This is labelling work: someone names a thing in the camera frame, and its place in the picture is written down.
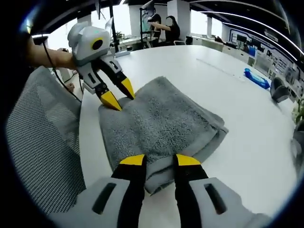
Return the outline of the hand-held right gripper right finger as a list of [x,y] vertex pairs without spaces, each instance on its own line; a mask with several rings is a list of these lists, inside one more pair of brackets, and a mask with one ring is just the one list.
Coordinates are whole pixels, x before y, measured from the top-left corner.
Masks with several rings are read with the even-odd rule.
[[241,197],[210,178],[193,157],[173,157],[175,199],[183,228],[265,228],[270,217],[247,209]]

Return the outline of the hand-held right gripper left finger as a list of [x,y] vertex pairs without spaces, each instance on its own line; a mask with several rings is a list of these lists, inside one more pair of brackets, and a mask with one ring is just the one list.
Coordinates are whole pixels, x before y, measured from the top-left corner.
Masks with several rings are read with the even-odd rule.
[[123,159],[111,177],[81,192],[64,213],[52,213],[57,228],[136,228],[144,199],[146,156]]

